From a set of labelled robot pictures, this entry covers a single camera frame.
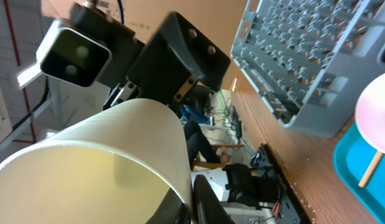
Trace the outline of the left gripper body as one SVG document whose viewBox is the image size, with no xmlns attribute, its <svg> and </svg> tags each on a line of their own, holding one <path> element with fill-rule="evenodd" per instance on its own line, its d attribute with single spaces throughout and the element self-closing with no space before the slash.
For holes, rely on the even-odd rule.
<svg viewBox="0 0 385 224">
<path fill-rule="evenodd" d="M 70 9 L 70 21 L 83 34 L 105 45 L 112 59 L 103 73 L 95 80 L 110 88 L 121 81 L 129 81 L 142 89 L 138 77 L 129 71 L 144 44 L 135 39 L 135 32 L 98 9 L 75 3 Z"/>
</svg>

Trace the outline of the wooden chopstick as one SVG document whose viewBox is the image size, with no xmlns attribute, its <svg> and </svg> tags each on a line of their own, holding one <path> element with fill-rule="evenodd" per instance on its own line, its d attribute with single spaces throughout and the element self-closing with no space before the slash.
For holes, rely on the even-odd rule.
<svg viewBox="0 0 385 224">
<path fill-rule="evenodd" d="M 358 183 L 358 186 L 363 188 L 366 186 L 366 184 L 368 183 L 368 181 L 370 180 L 373 172 L 375 171 L 376 167 L 378 166 L 379 162 L 381 161 L 382 157 L 383 157 L 383 153 L 381 151 L 377 151 L 374 155 L 374 157 L 372 158 L 369 166 L 367 167 L 364 175 L 362 176 L 360 182 Z"/>
</svg>

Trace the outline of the white cup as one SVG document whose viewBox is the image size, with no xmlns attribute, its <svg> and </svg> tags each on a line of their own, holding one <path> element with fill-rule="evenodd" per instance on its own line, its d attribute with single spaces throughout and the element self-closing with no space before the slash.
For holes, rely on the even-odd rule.
<svg viewBox="0 0 385 224">
<path fill-rule="evenodd" d="M 134 99 L 0 163 L 0 223 L 146 223 L 166 193 L 193 210 L 183 126 Z"/>
</svg>

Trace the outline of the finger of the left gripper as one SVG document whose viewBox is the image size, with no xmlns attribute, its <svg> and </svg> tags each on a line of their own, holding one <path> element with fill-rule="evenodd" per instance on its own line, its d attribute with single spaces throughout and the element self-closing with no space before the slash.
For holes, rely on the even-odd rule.
<svg viewBox="0 0 385 224">
<path fill-rule="evenodd" d="M 194 78 L 221 88 L 230 58 L 178 12 L 170 12 L 137 56 L 126 77 L 141 98 L 168 103 Z"/>
</svg>

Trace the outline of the pink small plate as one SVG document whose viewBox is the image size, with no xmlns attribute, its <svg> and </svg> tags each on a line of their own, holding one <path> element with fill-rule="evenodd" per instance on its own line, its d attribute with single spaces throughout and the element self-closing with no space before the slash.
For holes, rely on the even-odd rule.
<svg viewBox="0 0 385 224">
<path fill-rule="evenodd" d="M 385 154 L 385 73 L 374 79 L 360 94 L 355 121 L 366 142 Z"/>
</svg>

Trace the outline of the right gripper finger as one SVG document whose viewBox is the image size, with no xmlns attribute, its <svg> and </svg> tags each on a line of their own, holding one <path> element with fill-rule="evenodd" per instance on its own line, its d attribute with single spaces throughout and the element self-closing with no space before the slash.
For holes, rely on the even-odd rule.
<svg viewBox="0 0 385 224">
<path fill-rule="evenodd" d="M 234 224 L 204 175 L 195 177 L 193 202 L 199 224 Z"/>
</svg>

